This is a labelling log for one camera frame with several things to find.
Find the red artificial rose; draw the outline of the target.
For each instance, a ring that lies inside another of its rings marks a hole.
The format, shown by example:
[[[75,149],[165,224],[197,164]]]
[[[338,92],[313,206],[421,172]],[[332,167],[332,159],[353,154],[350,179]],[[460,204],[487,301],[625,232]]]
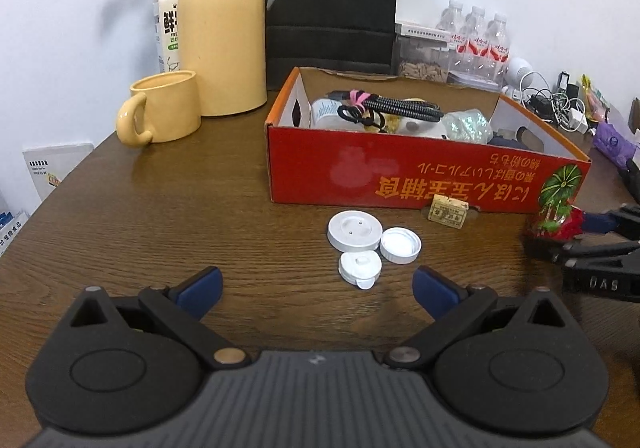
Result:
[[[582,234],[585,212],[566,202],[544,205],[528,223],[528,232],[534,237],[554,241],[570,241]]]

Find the dark blue zip pouch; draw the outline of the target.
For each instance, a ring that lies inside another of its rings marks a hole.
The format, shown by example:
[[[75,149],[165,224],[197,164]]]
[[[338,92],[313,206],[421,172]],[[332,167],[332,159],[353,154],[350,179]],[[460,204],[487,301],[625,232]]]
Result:
[[[529,147],[527,145],[524,145],[523,142],[519,142],[518,139],[507,138],[498,133],[495,133],[492,135],[491,139],[488,141],[488,145],[495,145],[495,147],[501,147],[501,148],[529,151]]]

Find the clear cotton swab container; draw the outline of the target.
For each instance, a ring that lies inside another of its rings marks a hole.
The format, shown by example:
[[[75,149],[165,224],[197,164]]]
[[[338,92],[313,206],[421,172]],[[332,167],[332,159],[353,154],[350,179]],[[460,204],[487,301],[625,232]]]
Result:
[[[346,121],[338,115],[337,109],[341,105],[340,101],[328,98],[318,99],[311,103],[310,108],[310,128],[331,131],[362,131],[360,124]]]

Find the white yellow plush hamster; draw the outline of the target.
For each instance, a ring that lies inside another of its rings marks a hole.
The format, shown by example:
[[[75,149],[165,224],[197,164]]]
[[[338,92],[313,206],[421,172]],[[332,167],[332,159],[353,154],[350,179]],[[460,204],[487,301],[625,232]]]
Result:
[[[421,119],[410,119],[410,117],[400,117],[392,114],[374,116],[374,125],[366,126],[361,124],[361,128],[369,133],[382,133],[390,135],[401,135],[421,138],[447,139],[447,128],[442,122],[425,122]]]

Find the small white round cap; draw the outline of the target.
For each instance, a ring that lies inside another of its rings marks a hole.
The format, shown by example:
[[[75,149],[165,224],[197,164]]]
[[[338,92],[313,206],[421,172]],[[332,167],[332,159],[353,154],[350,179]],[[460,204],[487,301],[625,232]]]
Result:
[[[345,252],[338,260],[337,270],[346,282],[367,291],[381,275],[382,260],[375,251]]]

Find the colourful snack packet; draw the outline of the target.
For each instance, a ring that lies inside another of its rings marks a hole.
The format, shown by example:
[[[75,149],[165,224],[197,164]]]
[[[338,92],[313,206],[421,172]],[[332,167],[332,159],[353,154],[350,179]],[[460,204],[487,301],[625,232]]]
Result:
[[[585,74],[582,74],[580,78],[580,85],[582,85],[582,93],[584,94],[587,119],[594,123],[606,123],[610,107],[602,93],[593,86],[591,79]]]

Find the white round disc cap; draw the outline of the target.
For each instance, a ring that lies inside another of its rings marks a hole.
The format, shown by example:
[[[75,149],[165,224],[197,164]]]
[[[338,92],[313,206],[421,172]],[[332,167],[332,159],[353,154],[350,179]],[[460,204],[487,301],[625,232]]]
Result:
[[[382,223],[369,213],[344,211],[328,223],[329,243],[341,253],[374,251],[383,234]]]

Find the yellow ceramic mug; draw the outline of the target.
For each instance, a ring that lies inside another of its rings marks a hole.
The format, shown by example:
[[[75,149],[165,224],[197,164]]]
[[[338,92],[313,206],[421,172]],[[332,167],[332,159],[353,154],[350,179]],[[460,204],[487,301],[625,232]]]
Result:
[[[130,97],[117,114],[116,135],[123,145],[141,148],[182,139],[200,126],[196,74],[175,70],[141,78],[130,86]]]

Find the red cardboard box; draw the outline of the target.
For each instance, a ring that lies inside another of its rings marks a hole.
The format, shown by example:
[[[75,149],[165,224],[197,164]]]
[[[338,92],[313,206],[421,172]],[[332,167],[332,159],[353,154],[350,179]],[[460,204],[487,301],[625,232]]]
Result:
[[[495,130],[528,130],[544,148],[312,127],[312,102],[334,90],[419,98],[446,112],[477,108]],[[265,132],[270,194],[277,203],[422,208],[441,194],[483,212],[530,214],[547,188],[563,202],[574,200],[591,166],[577,145],[503,94],[312,67],[293,68]]]

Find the water bottle right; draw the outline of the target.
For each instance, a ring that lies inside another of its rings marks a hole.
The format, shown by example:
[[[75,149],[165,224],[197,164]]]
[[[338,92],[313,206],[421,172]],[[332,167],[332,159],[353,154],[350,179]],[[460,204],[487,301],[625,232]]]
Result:
[[[496,13],[485,32],[487,47],[480,54],[480,75],[499,84],[509,59],[511,39],[506,31],[506,16]]]

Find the water bottle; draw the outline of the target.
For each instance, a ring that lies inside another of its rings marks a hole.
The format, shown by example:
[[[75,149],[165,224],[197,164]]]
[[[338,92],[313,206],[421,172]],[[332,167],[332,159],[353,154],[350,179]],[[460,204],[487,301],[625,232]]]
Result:
[[[485,32],[487,47],[480,54],[480,75],[499,84],[509,59],[511,39],[506,31],[506,16],[496,13]]]
[[[473,74],[480,54],[486,48],[485,34],[485,9],[473,6],[471,12],[465,17],[458,44],[458,56],[456,71]]]
[[[437,30],[443,30],[449,34],[448,38],[448,66],[452,70],[458,62],[459,54],[464,50],[466,37],[463,34],[464,16],[463,4],[456,0],[450,0],[448,7],[442,12],[436,25]]]

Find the clear snack container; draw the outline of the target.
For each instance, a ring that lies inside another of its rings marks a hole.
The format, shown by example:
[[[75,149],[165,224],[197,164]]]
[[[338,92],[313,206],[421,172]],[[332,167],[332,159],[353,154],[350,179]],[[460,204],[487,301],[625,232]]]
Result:
[[[397,36],[394,64],[400,77],[447,82],[450,67],[449,48],[438,41]]]

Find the white flat box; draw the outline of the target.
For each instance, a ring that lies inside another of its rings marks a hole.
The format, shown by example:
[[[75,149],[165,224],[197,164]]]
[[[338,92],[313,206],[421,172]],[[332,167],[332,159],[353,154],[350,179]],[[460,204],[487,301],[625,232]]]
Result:
[[[400,21],[395,24],[395,34],[402,37],[421,38],[434,41],[448,41],[450,33],[438,28],[426,27],[413,22]]]

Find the yellow thermos jug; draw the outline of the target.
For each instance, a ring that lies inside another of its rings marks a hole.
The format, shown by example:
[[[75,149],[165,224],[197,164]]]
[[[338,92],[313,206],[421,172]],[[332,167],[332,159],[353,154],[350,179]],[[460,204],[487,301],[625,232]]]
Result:
[[[179,0],[180,65],[192,70],[206,117],[267,101],[266,11],[274,0]]]

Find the black paper shopping bag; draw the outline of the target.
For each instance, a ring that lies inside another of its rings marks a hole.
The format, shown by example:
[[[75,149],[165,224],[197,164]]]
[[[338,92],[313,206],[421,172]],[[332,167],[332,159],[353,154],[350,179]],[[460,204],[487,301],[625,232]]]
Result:
[[[296,66],[388,75],[397,0],[276,0],[266,14],[267,85]]]

